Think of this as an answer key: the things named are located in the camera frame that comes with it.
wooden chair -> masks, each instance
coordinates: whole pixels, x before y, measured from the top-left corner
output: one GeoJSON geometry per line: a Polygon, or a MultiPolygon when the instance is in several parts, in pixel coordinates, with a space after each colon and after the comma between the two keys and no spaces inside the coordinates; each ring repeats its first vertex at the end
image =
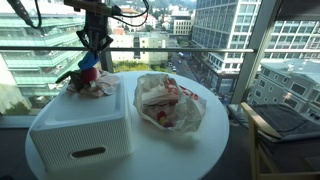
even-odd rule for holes
{"type": "MultiPolygon", "coordinates": [[[[277,132],[273,127],[271,127],[270,123],[267,123],[265,119],[262,118],[255,110],[253,110],[253,107],[249,106],[247,103],[243,102],[241,103],[241,107],[243,108],[244,112],[248,115],[248,121],[249,121],[249,148],[250,148],[250,159],[251,159],[251,169],[252,169],[252,179],[253,180],[319,180],[320,179],[320,172],[319,171],[304,171],[304,172],[281,172],[279,169],[279,166],[277,165],[276,161],[274,161],[274,157],[276,156],[276,150],[279,150],[281,146],[285,146],[288,150],[288,154],[296,155],[295,153],[292,153],[294,150],[298,151],[304,151],[304,148],[313,148],[314,152],[309,153],[310,156],[315,156],[315,153],[318,153],[320,157],[320,138],[300,138],[299,140],[292,140],[292,137],[289,137],[287,139],[290,139],[289,141],[285,140],[286,138],[283,138],[283,135],[281,133],[277,132]],[[269,174],[262,174],[260,170],[260,157],[264,160],[265,164],[271,171],[269,174]]],[[[280,155],[285,156],[285,151],[282,150],[282,154],[280,155]]],[[[307,161],[305,161],[302,156],[298,157],[301,160],[302,166],[306,167],[306,170],[308,169],[307,161]]]]}

crumpled plastic bag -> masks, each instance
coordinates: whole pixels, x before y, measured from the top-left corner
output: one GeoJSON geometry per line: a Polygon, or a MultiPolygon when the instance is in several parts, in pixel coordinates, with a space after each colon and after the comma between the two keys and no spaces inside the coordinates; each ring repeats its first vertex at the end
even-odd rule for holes
{"type": "Polygon", "coordinates": [[[206,100],[164,73],[140,76],[133,104],[142,119],[158,128],[183,132],[197,131],[206,109],[206,100]],[[163,114],[172,127],[163,125],[163,114]]]}

box handle cutout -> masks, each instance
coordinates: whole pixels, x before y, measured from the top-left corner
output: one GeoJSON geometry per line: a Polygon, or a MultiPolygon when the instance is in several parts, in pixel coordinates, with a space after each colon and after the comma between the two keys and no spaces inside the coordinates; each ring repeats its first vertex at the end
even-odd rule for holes
{"type": "Polygon", "coordinates": [[[106,148],[104,147],[97,147],[97,148],[92,148],[92,149],[86,149],[82,151],[76,151],[71,154],[72,157],[74,158],[82,158],[82,157],[87,157],[87,156],[92,156],[92,155],[97,155],[97,154],[102,154],[106,151],[106,148]]]}

floor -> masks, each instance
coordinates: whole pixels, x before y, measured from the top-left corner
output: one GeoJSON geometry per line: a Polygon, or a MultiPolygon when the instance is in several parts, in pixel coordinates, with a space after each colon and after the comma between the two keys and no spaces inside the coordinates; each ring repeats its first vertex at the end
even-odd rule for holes
{"type": "MultiPolygon", "coordinates": [[[[0,129],[0,177],[9,175],[15,180],[36,179],[28,167],[24,154],[27,131],[27,129],[0,129]]],[[[247,129],[231,125],[228,144],[223,155],[203,180],[249,180],[247,136],[247,129]]]]}

chair armrest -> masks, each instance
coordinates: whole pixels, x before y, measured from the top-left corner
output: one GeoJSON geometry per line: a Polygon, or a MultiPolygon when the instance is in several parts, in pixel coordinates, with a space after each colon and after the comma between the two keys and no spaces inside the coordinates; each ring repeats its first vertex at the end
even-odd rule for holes
{"type": "Polygon", "coordinates": [[[249,121],[253,121],[262,133],[275,138],[281,139],[281,135],[277,133],[261,116],[259,116],[247,103],[242,102],[241,107],[248,114],[249,121]]]}

